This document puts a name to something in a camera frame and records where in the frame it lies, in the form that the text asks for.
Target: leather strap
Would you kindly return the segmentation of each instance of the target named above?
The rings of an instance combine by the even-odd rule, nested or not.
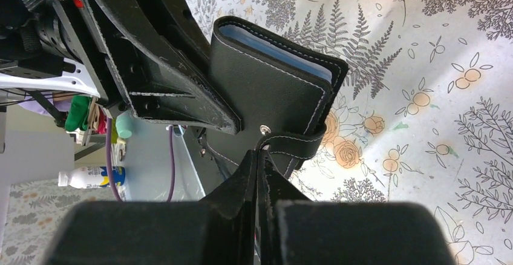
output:
[[[323,123],[316,127],[313,134],[300,135],[288,132],[270,133],[265,135],[258,143],[258,148],[263,149],[269,145],[270,154],[284,154],[296,159],[312,159],[321,144],[326,125]]]

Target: white plastic bottle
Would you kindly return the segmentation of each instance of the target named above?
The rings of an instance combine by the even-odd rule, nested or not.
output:
[[[125,168],[113,166],[116,186],[125,183]],[[74,188],[105,188],[109,186],[107,167],[81,167],[73,171],[59,172],[59,186],[72,186]]]

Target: table surface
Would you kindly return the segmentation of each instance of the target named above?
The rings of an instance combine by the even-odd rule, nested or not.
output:
[[[420,203],[457,264],[513,264],[513,0],[187,2],[348,62],[303,193]]]

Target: green object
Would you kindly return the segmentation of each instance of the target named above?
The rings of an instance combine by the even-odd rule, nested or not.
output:
[[[452,148],[452,147],[450,147],[450,146],[449,146],[449,154],[454,155],[456,158],[460,158],[460,157],[458,156],[458,153],[456,153],[456,151],[454,151],[454,150],[453,150],[453,148]]]
[[[410,126],[408,126],[408,124],[404,124],[403,122],[397,124],[397,126],[394,127],[394,131],[395,130],[399,130],[399,129],[407,129],[409,128]]]
[[[116,130],[119,137],[128,139],[132,136],[132,117],[126,111],[116,118]]]
[[[111,143],[112,144],[116,144],[117,143],[117,138],[118,138],[118,134],[117,134],[117,130],[116,130],[116,126],[117,126],[116,123],[117,123],[116,120],[113,119],[113,128],[112,128],[112,133],[111,133],[111,135],[112,135]]]
[[[64,124],[64,129],[73,132],[80,128],[81,131],[87,130],[87,115],[89,115],[89,105],[91,98],[85,96],[74,96],[71,100],[71,108]]]

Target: white stitching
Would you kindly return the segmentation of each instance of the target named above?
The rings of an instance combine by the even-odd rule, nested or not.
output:
[[[304,79],[302,79],[302,78],[300,78],[300,77],[297,77],[297,76],[295,76],[295,75],[293,75],[293,74],[290,74],[290,73],[288,73],[288,72],[286,72],[286,71],[284,71],[284,70],[280,70],[279,68],[274,67],[274,66],[272,66],[271,64],[268,64],[267,62],[261,61],[261,60],[259,60],[258,58],[255,58],[255,57],[253,57],[253,56],[251,56],[251,55],[249,55],[249,54],[247,54],[247,53],[244,53],[244,52],[242,52],[242,51],[240,51],[240,50],[235,49],[234,47],[229,46],[228,44],[226,44],[226,43],[224,43],[223,41],[221,41],[221,39],[219,39],[219,37],[217,37],[217,35],[215,34],[215,32],[214,32],[214,37],[216,37],[216,38],[217,38],[217,41],[218,41],[219,43],[223,44],[224,46],[226,46],[226,47],[228,47],[228,48],[230,48],[230,49],[233,49],[233,50],[235,50],[235,51],[237,51],[237,52],[239,52],[239,53],[245,54],[245,55],[247,55],[247,56],[251,57],[252,59],[255,59],[256,61],[259,61],[259,62],[261,62],[261,63],[263,63],[263,64],[265,64],[265,65],[268,65],[268,66],[270,66],[270,67],[272,67],[272,68],[274,68],[274,69],[276,69],[276,70],[278,70],[278,71],[281,71],[281,72],[282,72],[282,73],[284,73],[284,74],[288,74],[289,76],[292,76],[292,77],[294,77],[295,79],[298,79],[298,80],[300,80],[300,81],[302,81],[302,82],[306,82],[306,83],[307,83],[307,84],[309,84],[309,85],[313,85],[314,87],[317,87],[317,88],[319,88],[319,89],[322,91],[322,96],[321,96],[321,98],[319,99],[319,102],[317,103],[317,107],[315,107],[315,110],[313,110],[313,114],[312,114],[312,116],[311,116],[311,118],[310,118],[310,121],[308,122],[308,126],[306,127],[305,131],[303,132],[303,133],[306,133],[306,132],[308,131],[308,129],[310,128],[310,125],[312,124],[313,117],[315,116],[315,113],[316,113],[316,112],[317,112],[317,110],[319,109],[319,106],[321,105],[321,102],[322,102],[322,100],[323,100],[324,96],[326,95],[326,91],[325,91],[325,90],[323,90],[323,89],[322,89],[321,87],[319,87],[318,85],[315,85],[315,84],[313,84],[313,83],[311,83],[311,82],[309,82],[309,81],[307,81],[307,80],[304,80]]]
[[[292,154],[290,154],[290,153],[286,153],[286,152],[283,152],[283,151],[273,151],[273,152],[271,152],[271,153],[269,153],[269,154],[275,154],[275,153],[285,154],[285,155],[292,156],[292,157],[294,157],[294,158],[298,158],[298,159],[303,159],[303,160],[312,159],[312,158],[315,156],[315,154],[314,154],[314,155],[312,155],[312,156],[308,156],[308,157],[300,157],[300,156],[292,155]]]
[[[287,165],[287,170],[285,170],[285,174],[283,176],[285,176],[285,175],[287,175],[289,173],[289,169],[290,169],[290,165],[292,164],[292,160],[294,160],[294,157],[292,157],[290,159],[289,165]]]
[[[262,145],[268,143],[269,140],[274,139],[274,138],[288,138],[288,139],[293,139],[293,140],[302,141],[302,142],[315,142],[315,141],[318,141],[319,139],[321,139],[323,137],[324,137],[324,134],[319,136],[319,137],[317,137],[317,138],[315,138],[315,139],[312,139],[312,140],[304,140],[304,139],[299,139],[299,138],[294,138],[294,137],[289,137],[289,136],[273,136],[273,137],[265,140]]]
[[[317,57],[314,57],[314,56],[310,56],[310,55],[308,55],[308,54],[301,53],[300,51],[294,50],[294,49],[292,49],[292,48],[290,48],[290,47],[288,47],[288,46],[286,46],[286,45],[284,45],[284,44],[281,44],[281,43],[279,43],[279,42],[277,42],[277,41],[275,41],[275,40],[273,40],[273,39],[271,39],[271,38],[269,38],[269,37],[267,37],[267,36],[265,36],[265,35],[263,35],[263,34],[261,34],[261,33],[258,33],[258,32],[254,31],[254,30],[251,30],[249,27],[244,26],[244,25],[242,25],[242,24],[241,24],[241,23],[239,23],[239,22],[228,21],[228,22],[226,22],[225,24],[223,24],[222,26],[228,25],[229,23],[234,24],[234,25],[236,25],[236,26],[239,26],[239,27],[241,27],[241,28],[243,28],[243,29],[245,29],[245,30],[247,30],[247,31],[249,31],[249,32],[251,32],[251,33],[253,33],[253,34],[257,35],[257,36],[262,36],[263,38],[266,38],[267,40],[270,40],[270,41],[272,41],[272,42],[274,42],[274,43],[276,43],[276,44],[278,44],[278,45],[280,45],[280,46],[282,46],[282,47],[284,47],[284,48],[286,48],[286,49],[290,50],[290,51],[291,51],[291,52],[293,52],[293,53],[299,53],[299,54],[301,54],[301,55],[303,55],[303,56],[306,56],[306,57],[309,57],[309,58],[312,58],[312,59],[317,59],[318,61],[322,61],[322,62],[325,62],[325,63],[327,63],[327,64],[331,64],[331,65],[333,65],[334,67],[338,68],[338,71],[339,71],[339,73],[337,74],[337,77],[336,77],[336,79],[335,79],[335,83],[337,83],[337,82],[338,82],[338,79],[340,78],[340,75],[342,74],[342,68],[340,68],[338,65],[334,64],[333,62],[325,61],[325,60],[323,60],[323,59],[320,59],[320,58],[317,58]]]
[[[233,163],[234,165],[239,166],[239,164],[237,164],[235,161],[232,161],[230,158],[228,158],[228,157],[226,157],[226,156],[222,155],[221,153],[217,152],[216,150],[214,150],[214,149],[210,146],[210,144],[208,144],[208,142],[207,142],[207,147],[208,147],[212,152],[216,153],[217,155],[221,156],[222,158],[224,158],[224,159],[226,159],[226,160],[230,161],[230,162],[231,162],[231,163]]]

